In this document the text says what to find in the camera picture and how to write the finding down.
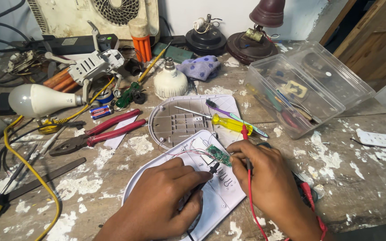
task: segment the power adapter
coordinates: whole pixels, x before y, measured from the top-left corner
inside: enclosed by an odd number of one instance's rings
[[[1,93],[0,94],[0,115],[13,115],[17,114],[16,112],[11,109],[10,105],[8,104],[8,96],[10,93]]]

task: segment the yellow cable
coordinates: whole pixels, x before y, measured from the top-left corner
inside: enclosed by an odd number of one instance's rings
[[[81,109],[81,111],[73,114],[72,116],[68,117],[65,119],[64,122],[76,117],[77,115],[81,114],[84,110],[86,110],[89,105],[101,94],[102,91],[104,91],[114,80],[114,77],[110,80],[110,82],[105,85],[105,87],[99,91],[99,93],[97,95],[95,95],[92,100],[89,102],[89,104],[87,104],[83,109]],[[31,170],[31,172],[36,176],[36,178],[40,181],[40,183],[42,184],[42,186],[47,190],[47,192],[51,195],[51,197],[53,198],[53,200],[55,201],[55,204],[56,204],[56,215],[53,219],[53,221],[50,223],[50,225],[44,230],[44,232],[42,232],[40,234],[40,236],[38,238],[35,239],[35,241],[39,241],[41,240],[50,230],[51,228],[55,225],[55,223],[57,222],[57,219],[59,217],[59,213],[61,211],[61,204],[59,203],[59,200],[57,199],[57,196],[56,194],[50,189],[50,187],[47,185],[47,183],[41,178],[40,174],[38,174],[36,172],[36,170],[28,163],[28,161],[26,161],[17,151],[15,151],[13,148],[11,148],[10,144],[8,143],[8,130],[13,127],[15,124],[17,124],[21,119],[23,118],[23,116],[19,116],[19,118],[17,118],[13,123],[11,123],[9,126],[7,126],[7,128],[4,129],[4,144],[5,146],[7,147],[7,149],[9,151],[11,151],[15,156],[17,156],[24,164],[25,166],[27,166],[29,168],[29,170]]]
[[[17,120],[15,120],[13,123],[11,123],[9,126],[7,126],[7,128],[4,129],[4,144],[5,146],[7,147],[7,149],[9,151],[11,151],[14,155],[16,155],[28,168],[29,170],[31,170],[31,172],[36,176],[36,178],[40,181],[40,183],[42,184],[42,186],[48,191],[48,193],[51,195],[51,197],[53,198],[53,200],[55,201],[55,204],[56,204],[56,215],[53,219],[53,221],[50,223],[50,225],[44,230],[44,232],[42,232],[40,234],[40,236],[38,238],[35,239],[35,241],[39,241],[41,240],[49,231],[50,229],[53,227],[53,225],[55,225],[55,223],[57,222],[57,219],[59,217],[59,213],[61,211],[61,204],[59,203],[59,200],[57,199],[57,196],[56,194],[50,189],[50,187],[46,184],[46,182],[41,178],[40,174],[38,174],[35,169],[28,163],[28,161],[26,161],[19,153],[17,153],[13,148],[11,148],[10,144],[8,143],[8,129],[10,129],[11,127],[13,127],[16,123],[18,123],[21,119],[23,118],[23,116],[20,116],[19,118],[17,118]]]
[[[108,82],[107,85],[104,86],[104,88],[102,88],[101,91],[99,91],[99,93],[97,93],[97,94],[90,100],[89,104],[87,104],[85,107],[83,107],[83,109],[81,109],[79,112],[77,112],[77,113],[71,115],[71,116],[68,117],[68,118],[65,118],[65,119],[61,119],[61,120],[55,121],[55,123],[56,123],[56,124],[62,124],[62,123],[65,123],[65,122],[71,120],[72,118],[76,117],[77,115],[83,113],[83,111],[85,111],[85,110],[90,106],[90,104],[91,104],[96,98],[98,98],[98,96],[102,93],[102,91],[104,91],[108,86],[110,86],[110,84],[113,82],[113,80],[114,80],[114,77],[110,80],[110,82]]]

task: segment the cloth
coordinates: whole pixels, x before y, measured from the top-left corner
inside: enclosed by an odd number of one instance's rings
[[[197,59],[184,60],[176,68],[191,80],[202,80],[215,78],[221,68],[221,63],[217,57],[208,55]]]

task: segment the pliers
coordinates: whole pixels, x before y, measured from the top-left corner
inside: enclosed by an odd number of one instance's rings
[[[120,135],[123,135],[131,130],[137,129],[138,127],[144,125],[147,123],[145,119],[141,119],[138,121],[135,121],[125,127],[122,127],[120,129],[116,129],[110,132],[101,133],[102,131],[110,128],[111,126],[115,125],[116,123],[119,123],[120,121],[127,120],[129,118],[132,118],[136,115],[139,115],[140,110],[135,109],[131,112],[127,112],[125,114],[118,115],[116,117],[113,117],[104,123],[92,128],[91,130],[87,130],[84,132],[83,135],[79,135],[77,137],[71,138],[64,143],[56,146],[53,148],[53,150],[50,151],[50,156],[62,156],[66,154],[73,153],[75,151],[78,151],[79,149],[85,147],[85,146],[93,146],[98,142],[105,141],[111,138],[118,137]]]

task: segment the toothbrush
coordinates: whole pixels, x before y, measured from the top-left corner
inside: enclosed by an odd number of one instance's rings
[[[260,130],[259,128],[255,127],[254,125],[252,125],[252,124],[250,124],[250,123],[248,123],[248,122],[242,120],[241,118],[237,117],[234,113],[230,113],[230,112],[226,112],[226,111],[220,110],[219,108],[217,108],[217,104],[214,103],[213,101],[211,101],[210,99],[206,99],[206,105],[207,105],[209,108],[211,108],[211,109],[213,109],[213,110],[216,110],[216,111],[218,111],[218,112],[221,112],[221,113],[227,115],[228,117],[230,117],[230,118],[232,118],[232,119],[234,119],[234,120],[237,120],[237,121],[239,121],[239,122],[244,122],[244,123],[247,124],[247,125],[251,125],[251,126],[253,127],[253,130],[254,130],[255,132],[259,133],[260,135],[262,135],[262,136],[264,136],[264,137],[266,137],[266,138],[269,138],[269,136],[268,136],[264,131],[262,131],[262,130]]]

